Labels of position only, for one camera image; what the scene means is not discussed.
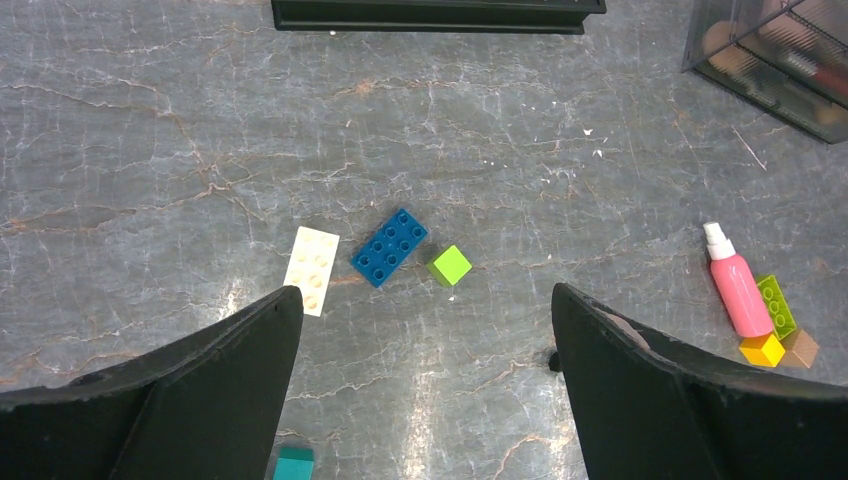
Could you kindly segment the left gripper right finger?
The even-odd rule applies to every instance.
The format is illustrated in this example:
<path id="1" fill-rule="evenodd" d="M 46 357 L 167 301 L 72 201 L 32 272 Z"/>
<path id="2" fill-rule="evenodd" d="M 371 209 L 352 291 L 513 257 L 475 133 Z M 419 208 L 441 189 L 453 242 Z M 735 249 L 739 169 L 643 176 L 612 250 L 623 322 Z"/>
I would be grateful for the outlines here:
<path id="1" fill-rule="evenodd" d="M 847 390 L 714 355 L 568 284 L 552 327 L 592 479 L 843 479 Z"/>

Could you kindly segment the blue block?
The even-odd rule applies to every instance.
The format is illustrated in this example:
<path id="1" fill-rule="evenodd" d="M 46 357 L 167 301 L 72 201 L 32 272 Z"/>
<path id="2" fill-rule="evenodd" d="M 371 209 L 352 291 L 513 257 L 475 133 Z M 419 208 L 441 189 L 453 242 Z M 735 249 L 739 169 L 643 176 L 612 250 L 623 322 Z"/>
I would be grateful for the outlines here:
<path id="1" fill-rule="evenodd" d="M 352 266 L 373 287 L 380 288 L 426 238 L 428 230 L 399 208 L 351 259 Z"/>

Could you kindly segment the black white chessboard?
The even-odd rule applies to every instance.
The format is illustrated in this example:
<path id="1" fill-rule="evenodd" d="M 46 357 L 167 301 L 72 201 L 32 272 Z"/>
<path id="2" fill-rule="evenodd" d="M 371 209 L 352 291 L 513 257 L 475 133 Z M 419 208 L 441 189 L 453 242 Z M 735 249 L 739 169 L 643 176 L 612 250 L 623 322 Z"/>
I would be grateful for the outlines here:
<path id="1" fill-rule="evenodd" d="M 582 35 L 604 1 L 282 0 L 270 3 L 279 31 Z"/>

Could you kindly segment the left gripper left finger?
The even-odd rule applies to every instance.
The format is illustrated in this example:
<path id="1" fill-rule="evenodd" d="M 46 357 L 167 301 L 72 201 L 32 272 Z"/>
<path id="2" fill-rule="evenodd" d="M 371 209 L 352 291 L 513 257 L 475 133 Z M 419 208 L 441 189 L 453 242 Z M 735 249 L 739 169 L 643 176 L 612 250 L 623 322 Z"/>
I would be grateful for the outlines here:
<path id="1" fill-rule="evenodd" d="M 5 479 L 261 479 L 298 352 L 287 286 L 147 354 L 1 396 Z"/>

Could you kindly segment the yellow cube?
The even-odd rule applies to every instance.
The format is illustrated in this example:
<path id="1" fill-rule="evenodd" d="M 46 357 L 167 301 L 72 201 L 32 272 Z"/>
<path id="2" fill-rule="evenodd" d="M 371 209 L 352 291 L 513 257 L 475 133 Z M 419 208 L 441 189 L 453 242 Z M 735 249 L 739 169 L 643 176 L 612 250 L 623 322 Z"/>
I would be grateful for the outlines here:
<path id="1" fill-rule="evenodd" d="M 749 364 L 767 368 L 777 367 L 786 353 L 773 333 L 744 338 L 739 344 L 739 350 Z"/>

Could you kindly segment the white cream tube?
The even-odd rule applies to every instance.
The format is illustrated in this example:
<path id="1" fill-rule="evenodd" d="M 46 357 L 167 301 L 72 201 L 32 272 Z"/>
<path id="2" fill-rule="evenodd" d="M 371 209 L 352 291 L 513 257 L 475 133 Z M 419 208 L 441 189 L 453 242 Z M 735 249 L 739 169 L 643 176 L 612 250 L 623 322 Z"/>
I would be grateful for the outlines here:
<path id="1" fill-rule="evenodd" d="M 560 355 L 558 351 L 554 351 L 550 354 L 548 358 L 548 368 L 550 371 L 555 373 L 561 373 L 563 371 Z"/>

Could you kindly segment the green lego brick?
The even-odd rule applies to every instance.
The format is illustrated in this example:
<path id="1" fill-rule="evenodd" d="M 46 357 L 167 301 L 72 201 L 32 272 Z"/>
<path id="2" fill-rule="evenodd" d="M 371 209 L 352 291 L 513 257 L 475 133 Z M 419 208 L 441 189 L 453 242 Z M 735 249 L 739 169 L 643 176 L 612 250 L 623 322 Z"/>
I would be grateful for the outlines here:
<path id="1" fill-rule="evenodd" d="M 757 277 L 756 285 L 772 320 L 774 334 L 783 340 L 797 329 L 797 324 L 780 285 L 774 275 Z"/>

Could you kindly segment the clear acrylic makeup organizer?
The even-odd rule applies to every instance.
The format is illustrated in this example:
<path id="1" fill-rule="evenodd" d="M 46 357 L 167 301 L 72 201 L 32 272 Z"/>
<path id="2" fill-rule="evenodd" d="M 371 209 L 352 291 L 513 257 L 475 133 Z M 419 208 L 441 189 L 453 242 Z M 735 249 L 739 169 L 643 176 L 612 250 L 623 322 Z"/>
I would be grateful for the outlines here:
<path id="1" fill-rule="evenodd" d="M 844 1 L 696 1 L 682 68 L 821 141 L 847 139 Z"/>

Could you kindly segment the brown wooden cube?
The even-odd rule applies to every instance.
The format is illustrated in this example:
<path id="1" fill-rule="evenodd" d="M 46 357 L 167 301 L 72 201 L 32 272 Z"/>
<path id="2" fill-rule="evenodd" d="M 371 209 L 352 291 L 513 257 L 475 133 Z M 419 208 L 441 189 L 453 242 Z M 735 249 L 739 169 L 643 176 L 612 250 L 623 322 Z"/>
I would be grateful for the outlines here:
<path id="1" fill-rule="evenodd" d="M 785 353 L 780 366 L 806 368 L 813 366 L 819 345 L 804 329 L 798 328 L 781 340 Z"/>

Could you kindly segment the pink bottle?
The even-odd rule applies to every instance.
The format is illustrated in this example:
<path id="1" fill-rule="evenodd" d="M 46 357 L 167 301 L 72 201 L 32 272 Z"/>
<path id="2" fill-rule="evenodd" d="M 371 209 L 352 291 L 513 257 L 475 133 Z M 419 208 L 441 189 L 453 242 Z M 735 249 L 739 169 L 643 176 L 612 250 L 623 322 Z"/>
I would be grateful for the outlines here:
<path id="1" fill-rule="evenodd" d="M 773 323 L 746 260 L 715 221 L 703 224 L 710 272 L 735 332 L 744 338 L 771 334 Z"/>

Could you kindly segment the small green cube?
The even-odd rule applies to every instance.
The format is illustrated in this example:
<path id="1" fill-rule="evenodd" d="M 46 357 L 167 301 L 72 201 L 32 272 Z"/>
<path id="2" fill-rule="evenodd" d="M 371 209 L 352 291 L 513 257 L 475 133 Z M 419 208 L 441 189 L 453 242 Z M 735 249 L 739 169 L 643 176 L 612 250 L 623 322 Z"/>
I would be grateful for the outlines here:
<path id="1" fill-rule="evenodd" d="M 451 245 L 429 261 L 427 268 L 440 285 L 452 287 L 472 269 L 472 264 L 456 245 Z"/>

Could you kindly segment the teal cube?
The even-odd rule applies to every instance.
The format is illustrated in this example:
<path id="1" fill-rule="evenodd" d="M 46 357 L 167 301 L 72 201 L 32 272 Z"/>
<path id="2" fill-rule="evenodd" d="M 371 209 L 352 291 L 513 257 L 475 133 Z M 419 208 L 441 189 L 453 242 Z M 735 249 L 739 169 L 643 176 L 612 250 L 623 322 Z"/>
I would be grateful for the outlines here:
<path id="1" fill-rule="evenodd" d="M 311 449 L 282 447 L 278 452 L 273 480 L 311 480 L 314 452 Z"/>

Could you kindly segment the cream wooden block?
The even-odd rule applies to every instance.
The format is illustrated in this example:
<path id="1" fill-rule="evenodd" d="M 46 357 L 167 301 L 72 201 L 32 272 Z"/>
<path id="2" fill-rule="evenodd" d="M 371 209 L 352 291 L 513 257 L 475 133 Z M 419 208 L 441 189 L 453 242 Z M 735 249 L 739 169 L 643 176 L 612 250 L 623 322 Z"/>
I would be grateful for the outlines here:
<path id="1" fill-rule="evenodd" d="M 339 240 L 336 234 L 298 227 L 283 285 L 300 289 L 305 315 L 322 314 Z"/>

